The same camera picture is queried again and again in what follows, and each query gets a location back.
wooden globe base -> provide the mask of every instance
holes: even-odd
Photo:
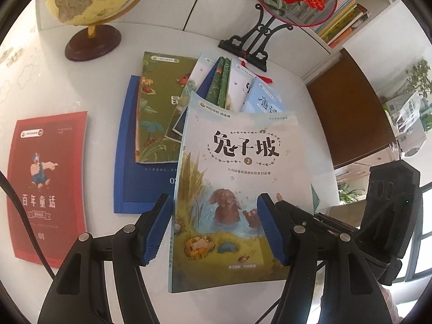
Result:
[[[111,25],[88,27],[70,39],[64,55],[74,62],[96,59],[113,51],[122,41],[121,37],[121,33]]]

brown animal in water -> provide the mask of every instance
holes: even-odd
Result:
[[[213,220],[220,224],[234,224],[240,221],[240,205],[234,193],[228,189],[217,189],[210,196],[207,204],[218,204]]]
[[[260,218],[258,217],[258,211],[256,208],[249,212],[243,211],[243,215],[246,217],[251,228],[258,228],[260,226]]]

children's book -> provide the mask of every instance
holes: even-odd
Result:
[[[222,82],[222,73],[223,73],[223,66],[225,64],[225,58],[221,57],[219,58],[216,73],[213,77],[212,83],[210,84],[209,92],[206,96],[206,100],[210,103],[217,104],[217,101],[219,100],[219,92],[220,92],[220,85]]]
[[[145,52],[137,101],[135,161],[177,162],[180,143],[165,137],[183,88],[197,60]]]
[[[241,111],[248,113],[276,113],[284,110],[284,105],[282,105],[282,101],[275,90],[259,77],[256,77]]]
[[[222,72],[222,80],[220,82],[219,99],[217,101],[217,105],[221,108],[225,108],[226,92],[228,90],[228,78],[230,77],[230,66],[231,60],[229,58],[225,58]]]
[[[162,193],[174,195],[177,163],[135,162],[140,77],[132,75],[124,99],[114,165],[114,213],[151,211]]]
[[[256,76],[237,60],[232,61],[229,74],[225,109],[240,112]]]
[[[268,193],[313,213],[292,113],[235,113],[191,94],[175,188],[169,291],[286,279],[257,213]]]
[[[87,112],[18,120],[12,138],[7,178],[54,268],[86,231],[82,183],[86,122]],[[7,215],[15,257],[40,264],[10,199]]]
[[[191,92],[196,92],[204,81],[209,71],[214,66],[215,61],[213,61],[208,55],[201,54],[199,57],[194,70],[189,77],[186,85],[184,86],[183,92],[181,93],[180,100],[174,110],[171,121],[168,124],[168,128],[165,133],[165,137],[181,143],[181,135],[174,132],[173,128],[180,119],[183,112],[186,110],[187,104],[189,103],[189,97]]]
[[[218,63],[219,63],[219,61],[213,65],[213,68],[210,70],[209,74],[207,74],[207,76],[204,79],[204,81],[202,82],[201,86],[198,88],[197,94],[199,97],[206,98],[206,96],[209,92],[213,77],[215,75]],[[187,115],[187,107],[173,128],[173,131],[176,132],[178,135],[181,135],[181,136],[183,135],[183,129],[184,129],[184,125],[186,123],[186,115]]]

window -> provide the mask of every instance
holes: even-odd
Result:
[[[414,234],[395,282],[410,281],[432,274],[432,182],[422,187],[422,191],[423,203],[418,212]]]

metal bolt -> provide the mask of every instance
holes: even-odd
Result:
[[[78,236],[78,240],[80,241],[87,241],[90,237],[89,233],[82,233],[80,236]]]
[[[306,231],[305,227],[302,225],[295,225],[294,232],[298,234],[303,234]]]
[[[128,224],[123,228],[125,233],[131,233],[135,230],[135,226],[133,224]]]
[[[351,240],[351,237],[348,234],[345,234],[345,233],[340,234],[339,237],[344,242],[348,242],[349,240]]]

